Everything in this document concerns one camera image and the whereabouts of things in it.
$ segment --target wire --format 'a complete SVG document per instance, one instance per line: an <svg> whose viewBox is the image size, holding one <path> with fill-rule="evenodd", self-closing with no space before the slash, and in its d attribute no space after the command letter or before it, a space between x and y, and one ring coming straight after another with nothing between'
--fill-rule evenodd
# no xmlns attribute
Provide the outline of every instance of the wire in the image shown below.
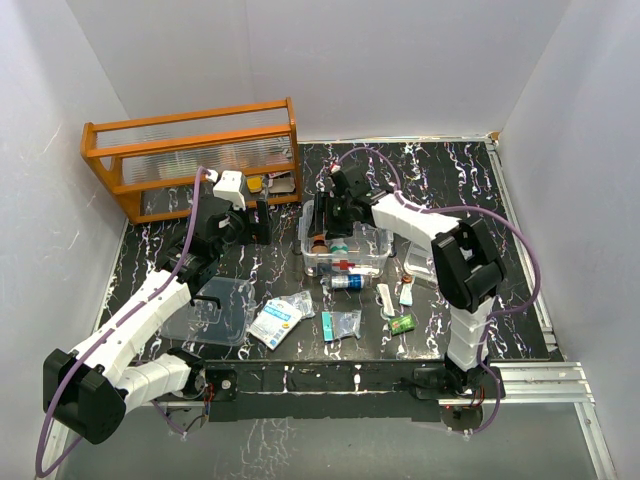
<svg viewBox="0 0 640 480"><path fill-rule="evenodd" d="M355 148L352 148L347 153L342 155L335 163L337 165L341 165L342 161L347 156L351 155L353 152L357 152L357 151L361 151L361 150L365 150L365 151L368 151L368 152L371 152L371 153L375 153L376 155L378 155L380 160L382 160L383 162L385 162L389 166L389 168L390 168L391 172L393 173L393 175L395 177L395 180L396 180L396 185L394 185L394 187L393 187L394 196L398 200L398 202L400 202L400 204L403 207L408 208L411 211L418 212L418 213L424 213L424 214L428 214L428 213L442 213L442 214L444 214L444 213L456 213L456 212L479 213L481 215L486 215L488 217L491 217L495 221L503 224L505 227L507 227L507 229L509 229L511 231L511 233L513 233L513 235L515 235L515 237L518 240L520 240L522 245L527 250L527 254L529 255L529 259L531 260L531 265L533 266L533 272L534 272L533 291L531 292L531 296L529 297L529 299L526 300L522 305L519 305L519 306L514 307L514 308L509 308L509 309L499 310L497 312L493 312L493 313L491 313L489 315L489 318L494 318L495 319L496 317L502 316L502 315L513 315L513 314L517 314L517 313L522 313L522 312L526 311L529 307L531 307L534 304L534 302L536 301L536 298L538 298L538 294L540 293L540 283L541 283L541 280L542 280L542 276L541 276L541 273L540 273L540 265L538 263L538 259L537 259L536 255L535 255L535 253L533 252L533 247L531 247L531 244L524 237L524 235L520 232L520 230L518 230L513 224L511 224L509 221L507 221L504 218L502 218L497 213L492 212L491 210L487 210L486 208L469 206L469 205L462 205L462 206L456 206L456 207L429 208L429 207L426 207L426 206L416 205L415 203L407 200L402 195L400 175L398 175L398 171L393 166L391 161L385 155L383 155L381 152L376 150L375 148L371 148L371 147L355 147ZM495 373L493 373L493 370L491 370L489 367L487 367L484 364L484 362L483 362L484 359L482 358L483 357L482 351L484 350L485 342L486 342L486 340L487 340L487 338L489 336L490 326L491 326L490 322L487 322L487 326L485 327L484 331L482 332L482 337L480 338L480 346L478 347L478 353L477 353L477 356L476 356L476 360L477 360L478 364L480 365L480 367L495 382L495 385L496 385L496 403L495 403L495 407L493 409L493 412L491 412L491 415L489 416L489 419L486 422L484 422L482 425L480 425L476 430L474 430L474 433L479 433L479 432L485 430L489 425L491 425L493 423L493 421L495 420L497 414L498 414L498 409L500 408L500 379L496 376Z"/></svg>
<svg viewBox="0 0 640 480"><path fill-rule="evenodd" d="M191 246L191 240L193 239L193 232L194 232L195 226L196 226L195 217L197 216L197 213L198 213L198 201L199 201L199 196L200 196L200 181L201 181L202 175L205 172L205 170L206 169L201 166L201 167L198 167L198 171L196 172L196 177L195 177L195 181L194 181L194 184L193 184L193 207L191 209L191 216L189 218L189 227L187 229L187 237L186 237L185 242L184 242L184 247L182 249L182 254L180 255L180 259L178 260L178 263L176 263L176 266L174 267L173 271L169 275L169 278L167 278L167 280L160 286L160 288L158 288L156 291L154 291L149 296L149 298L147 298L147 302L149 302L149 301L153 300L154 298L156 298L158 295L160 295L169 286L169 284L173 281L173 279L178 275L178 272L180 271L180 269L184 265L184 262L187 259L187 253L189 252L189 247ZM124 314L123 317L120 320L118 320L118 322L116 322L116 327L120 327L124 322L129 320L136 312L138 312L142 307L144 307L147 302L140 302L137 305L135 305L131 310L129 310L126 314ZM78 437L76 440L73 441L73 443L71 445L69 445L65 449L64 452L62 452L62 455L60 455L56 460L54 460L51 463L49 468L47 468L46 470L43 469L42 460L44 458L44 452L45 452L45 449L47 447L47 442L49 440L49 435L48 434L49 434L49 429L51 427L51 424L53 422L53 412L55 411L55 409L58 406L58 403L60 402L60 397L62 397L62 394L63 394L64 390L67 388L67 385L69 385L69 383L71 382L71 379L73 378L75 373L80 369L80 367L82 365L84 365L86 360L91 355L93 355L93 353L98 349L98 347L100 345L102 345L103 343L106 343L106 340L114 332L115 332L115 329L113 329L113 328L110 328L109 330L107 330L96 341L96 343L91 345L91 347L89 347L87 349L87 351L80 356L80 358L76 359L76 362L69 369L67 374L64 376L64 378L60 382L60 385L58 386L55 394L53 395L53 398L51 399L51 403L49 404L49 408L47 409L47 413L46 413L46 415L44 417L44 422L42 424L42 430L40 431L40 437L38 439L38 448L36 450L36 476L38 478L44 478L44 477L47 477L48 475L50 475L51 472L53 472L56 468L58 468L58 466L60 466L60 464L64 461L64 459L71 453L71 451L76 446L78 446L78 444L82 440L82 437ZM162 409L157 405L157 403L155 404L155 406L156 406L156 408L158 410L160 410L162 412ZM173 422L171 422L171 419L169 419L166 416L166 414L164 414L164 412L162 412L162 414L165 416L165 418L166 418L166 420L167 420L167 422L169 424L173 423Z"/></svg>
<svg viewBox="0 0 640 480"><path fill-rule="evenodd" d="M207 418L207 416L202 414L202 415L198 415L196 418L191 420L191 423L189 424L189 426L184 429L185 433L189 433L189 430L191 430L191 427L193 427L198 420L202 420L203 418Z"/></svg>

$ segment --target plastic container lid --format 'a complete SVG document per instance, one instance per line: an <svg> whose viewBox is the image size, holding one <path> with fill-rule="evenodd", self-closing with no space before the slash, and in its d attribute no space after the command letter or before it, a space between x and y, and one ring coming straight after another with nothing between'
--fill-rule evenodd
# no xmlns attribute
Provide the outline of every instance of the plastic container lid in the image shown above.
<svg viewBox="0 0 640 480"><path fill-rule="evenodd" d="M242 345L256 310L254 294L249 280L214 277L198 295L219 298L222 308L215 302L194 300L193 306L185 305L164 323L160 335L172 340Z"/></svg>

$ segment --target clear plastic panel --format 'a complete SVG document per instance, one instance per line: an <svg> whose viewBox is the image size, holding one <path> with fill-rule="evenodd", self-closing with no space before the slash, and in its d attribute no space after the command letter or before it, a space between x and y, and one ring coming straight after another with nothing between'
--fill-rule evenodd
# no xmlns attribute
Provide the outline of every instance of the clear plastic panel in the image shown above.
<svg viewBox="0 0 640 480"><path fill-rule="evenodd" d="M214 277L198 295L216 297L220 309L211 301L194 300L165 322L160 335L216 345L238 346L245 339L247 326L256 310L255 290L249 280Z"/></svg>
<svg viewBox="0 0 640 480"><path fill-rule="evenodd" d="M291 140L276 137L125 158L123 177L130 185L195 175L199 165L221 171L292 161Z"/></svg>
<svg viewBox="0 0 640 480"><path fill-rule="evenodd" d="M196 120L186 120L184 122L98 132L96 146L97 148L117 147L171 138L193 137L209 133L235 132L249 128L288 124L289 113L287 109L277 108L274 110L224 115L222 117L199 118Z"/></svg>

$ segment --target orange wooden shelf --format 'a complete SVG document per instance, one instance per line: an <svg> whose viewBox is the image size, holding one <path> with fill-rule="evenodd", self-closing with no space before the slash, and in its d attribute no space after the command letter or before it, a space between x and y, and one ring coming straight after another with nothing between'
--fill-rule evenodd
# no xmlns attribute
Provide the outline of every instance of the orange wooden shelf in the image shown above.
<svg viewBox="0 0 640 480"><path fill-rule="evenodd" d="M278 120L265 125L265 120L271 118L268 115L277 110L282 110ZM222 122L206 123L214 118ZM224 129L224 121L233 128L219 131ZM283 147L289 152L287 158ZM192 185L199 164L218 170L240 170L246 176L293 172L295 194L268 201L276 205L302 199L296 122L290 98L122 122L87 123L80 150L133 224L189 215L189 210L143 214L141 202L144 192Z"/></svg>

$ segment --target blue and white package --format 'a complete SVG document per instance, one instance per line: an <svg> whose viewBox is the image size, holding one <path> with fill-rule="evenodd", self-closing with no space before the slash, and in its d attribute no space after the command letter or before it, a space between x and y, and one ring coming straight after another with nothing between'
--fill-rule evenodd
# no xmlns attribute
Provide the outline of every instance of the blue and white package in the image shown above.
<svg viewBox="0 0 640 480"><path fill-rule="evenodd" d="M267 302L249 326L249 333L275 350L301 318L300 310L280 298L274 298Z"/></svg>

